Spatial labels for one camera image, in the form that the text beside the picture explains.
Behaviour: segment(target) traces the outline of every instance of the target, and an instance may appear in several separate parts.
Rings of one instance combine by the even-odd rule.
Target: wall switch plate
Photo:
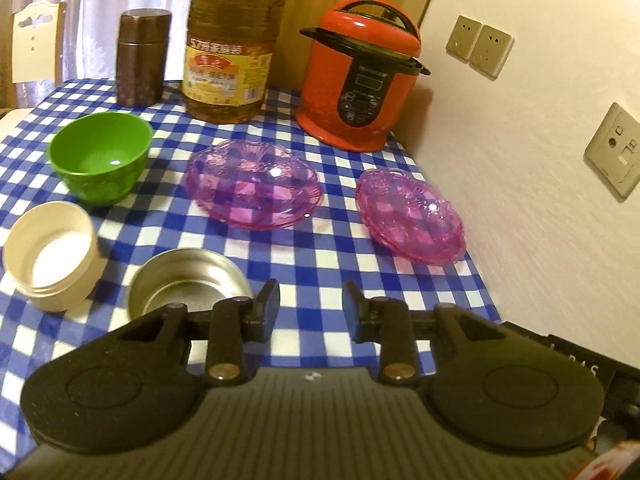
[[[449,43],[447,43],[447,52],[468,61],[478,36],[480,36],[481,28],[482,23],[470,20],[465,16],[458,16]]]
[[[515,39],[506,32],[485,25],[480,31],[469,63],[485,74],[496,78],[507,61]]]
[[[584,156],[627,198],[640,182],[640,123],[613,103]]]

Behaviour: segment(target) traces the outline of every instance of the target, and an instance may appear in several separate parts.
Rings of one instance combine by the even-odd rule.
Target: display screen
[[[356,85],[366,86],[372,90],[380,90],[382,88],[382,81],[358,74],[356,77]]]

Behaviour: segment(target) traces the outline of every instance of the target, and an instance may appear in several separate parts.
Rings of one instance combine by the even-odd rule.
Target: cooking oil
[[[187,112],[239,123],[260,111],[285,0],[191,0],[182,94]]]

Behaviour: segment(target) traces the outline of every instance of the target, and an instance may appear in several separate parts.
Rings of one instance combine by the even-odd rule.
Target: beige cup
[[[70,202],[47,202],[22,215],[2,259],[18,291],[47,312],[82,303],[105,266],[89,215]]]

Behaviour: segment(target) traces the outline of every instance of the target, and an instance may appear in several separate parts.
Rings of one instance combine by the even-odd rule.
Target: blue and white tablecloth
[[[91,297],[66,314],[44,314],[15,291],[0,269],[0,470],[11,468],[34,447],[20,413],[22,385],[36,368],[127,321],[126,286],[155,254],[204,247],[228,256],[249,278],[254,292],[268,278],[280,282],[282,308],[270,344],[247,345],[249,366],[376,367],[373,344],[350,341],[341,310],[341,286],[355,280],[367,297],[391,296],[413,309],[457,303],[498,320],[468,254],[448,267],[428,267],[394,257],[369,238],[354,193],[364,170],[401,168],[422,178],[414,161],[392,138],[380,152],[349,153],[305,135],[292,118],[299,98],[271,90],[263,112],[245,124],[213,126],[185,113],[178,83],[164,100],[139,114],[156,134],[147,170],[123,202],[89,211],[108,258]],[[54,132],[86,114],[120,110],[113,82],[63,84],[0,144],[0,246],[18,217],[51,200],[75,201],[47,163]],[[250,232],[213,221],[188,199],[182,177],[191,153],[227,139],[276,142],[318,171],[324,202],[311,218],[274,232]],[[428,342],[418,343],[425,373],[434,365]]]

